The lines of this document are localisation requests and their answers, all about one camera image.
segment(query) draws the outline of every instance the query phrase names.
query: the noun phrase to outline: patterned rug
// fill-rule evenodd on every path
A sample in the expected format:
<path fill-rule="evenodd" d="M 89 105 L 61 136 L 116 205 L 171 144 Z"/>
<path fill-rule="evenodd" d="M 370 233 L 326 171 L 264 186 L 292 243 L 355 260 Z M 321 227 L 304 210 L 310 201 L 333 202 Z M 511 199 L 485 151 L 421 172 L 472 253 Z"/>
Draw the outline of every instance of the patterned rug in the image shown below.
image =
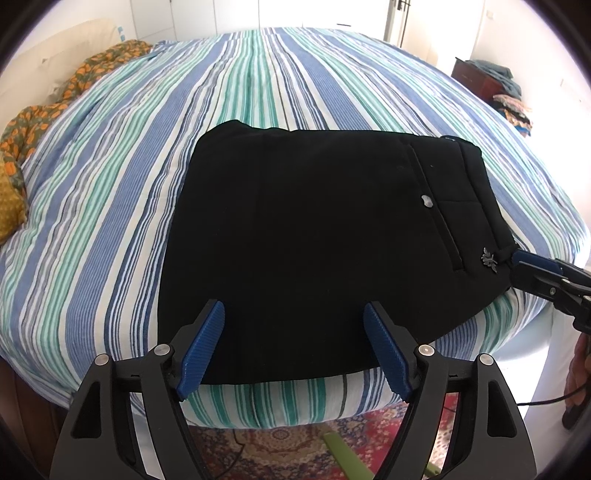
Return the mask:
<path fill-rule="evenodd" d="M 453 427 L 456 395 L 448 395 L 431 463 L 443 466 Z M 327 450 L 322 435 L 334 431 L 377 472 L 398 432 L 406 404 L 349 419 L 271 430 L 221 430 L 192 427 L 198 450 L 215 478 L 223 480 L 336 480 L 345 474 Z"/>

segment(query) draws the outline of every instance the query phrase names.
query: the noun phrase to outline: folded clothes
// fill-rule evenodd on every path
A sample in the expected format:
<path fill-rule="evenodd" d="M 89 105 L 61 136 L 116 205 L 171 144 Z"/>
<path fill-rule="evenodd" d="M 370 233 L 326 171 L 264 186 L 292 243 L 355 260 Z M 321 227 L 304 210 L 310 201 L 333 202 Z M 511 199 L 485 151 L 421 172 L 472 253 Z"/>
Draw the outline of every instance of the folded clothes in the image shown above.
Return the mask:
<path fill-rule="evenodd" d="M 526 124 L 532 124 L 532 121 L 529 119 L 529 117 L 527 117 L 527 115 L 525 115 L 524 113 L 515 111 L 511 107 L 506 106 L 501 102 L 493 101 L 493 102 L 491 102 L 490 105 L 491 105 L 491 107 L 493 107 L 497 111 L 501 111 L 503 109 L 509 110 L 513 114 L 513 116 L 517 117 L 522 122 L 525 122 Z"/>
<path fill-rule="evenodd" d="M 511 69 L 486 60 L 468 60 L 467 63 L 474 65 L 477 69 L 501 82 L 509 95 L 521 99 L 521 87 L 513 81 Z"/>
<path fill-rule="evenodd" d="M 525 103 L 517 98 L 513 98 L 509 95 L 493 95 L 492 99 L 496 102 L 502 103 L 510 110 L 514 112 L 522 113 L 525 115 L 526 113 L 531 112 L 531 108 L 528 107 Z"/>
<path fill-rule="evenodd" d="M 531 136 L 531 129 L 534 127 L 533 124 L 531 123 L 531 121 L 524 122 L 524 121 L 520 120 L 517 116 L 515 116 L 513 114 L 513 112 L 511 112 L 507 108 L 499 108 L 499 109 L 497 109 L 497 111 L 501 115 L 503 115 L 509 121 L 509 123 L 517 129 L 517 131 L 523 137 L 530 137 Z"/>

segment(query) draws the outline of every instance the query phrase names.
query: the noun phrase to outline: screw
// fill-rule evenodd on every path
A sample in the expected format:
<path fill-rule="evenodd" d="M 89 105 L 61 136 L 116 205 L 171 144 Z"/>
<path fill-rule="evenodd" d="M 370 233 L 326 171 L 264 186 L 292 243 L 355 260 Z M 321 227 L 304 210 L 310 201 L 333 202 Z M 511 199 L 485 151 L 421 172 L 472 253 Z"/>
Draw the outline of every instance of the screw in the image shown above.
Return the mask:
<path fill-rule="evenodd" d="M 95 363 L 97 365 L 106 365 L 107 363 L 109 363 L 109 355 L 107 355 L 106 353 L 97 355 L 97 357 L 95 358 Z"/>
<path fill-rule="evenodd" d="M 432 356 L 435 353 L 435 349 L 431 345 L 421 345 L 418 348 L 418 352 L 424 356 Z"/>
<path fill-rule="evenodd" d="M 483 353 L 480 356 L 480 361 L 485 365 L 492 365 L 493 363 L 495 363 L 495 359 L 491 357 L 488 353 Z"/>
<path fill-rule="evenodd" d="M 167 355 L 170 352 L 170 345 L 166 343 L 161 343 L 154 348 L 154 353 L 158 356 Z"/>

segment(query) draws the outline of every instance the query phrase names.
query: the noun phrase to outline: blue gripper pad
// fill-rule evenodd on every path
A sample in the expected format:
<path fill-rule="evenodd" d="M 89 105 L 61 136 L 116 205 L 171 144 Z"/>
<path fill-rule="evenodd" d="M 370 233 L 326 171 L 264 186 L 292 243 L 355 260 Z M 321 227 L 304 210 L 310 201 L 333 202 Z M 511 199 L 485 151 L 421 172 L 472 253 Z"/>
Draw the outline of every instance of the blue gripper pad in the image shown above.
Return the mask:
<path fill-rule="evenodd" d="M 526 252 L 525 250 L 515 250 L 513 256 L 511 257 L 511 261 L 514 265 L 517 265 L 519 262 L 524 262 L 529 263 L 535 267 L 543 268 L 544 270 L 548 270 L 549 272 L 556 273 L 558 275 L 563 274 L 562 268 L 560 268 L 560 265 L 558 265 L 558 263 L 556 263 L 554 260 Z"/>
<path fill-rule="evenodd" d="M 181 381 L 177 387 L 177 393 L 181 399 L 187 398 L 191 392 L 199 388 L 217 341 L 222 334 L 225 319 L 226 312 L 223 303 L 217 301 L 183 358 Z"/>
<path fill-rule="evenodd" d="M 390 390 L 400 395 L 404 401 L 408 401 L 413 388 L 408 379 L 407 361 L 370 303 L 363 310 L 363 326 L 379 365 L 386 375 Z"/>

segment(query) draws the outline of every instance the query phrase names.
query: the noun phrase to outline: hand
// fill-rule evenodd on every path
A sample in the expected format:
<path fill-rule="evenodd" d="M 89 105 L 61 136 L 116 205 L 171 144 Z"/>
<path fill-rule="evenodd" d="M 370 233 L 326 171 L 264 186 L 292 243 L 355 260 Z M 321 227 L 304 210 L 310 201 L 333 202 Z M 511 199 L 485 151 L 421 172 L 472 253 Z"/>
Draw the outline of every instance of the hand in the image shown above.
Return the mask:
<path fill-rule="evenodd" d="M 566 377 L 564 395 L 571 393 L 581 385 L 587 383 L 591 375 L 591 355 L 587 354 L 589 335 L 581 333 L 577 345 L 574 347 L 574 357 L 570 363 L 569 374 Z M 586 391 L 581 390 L 576 395 L 565 400 L 566 409 L 569 410 L 575 405 L 581 405 L 585 400 Z"/>

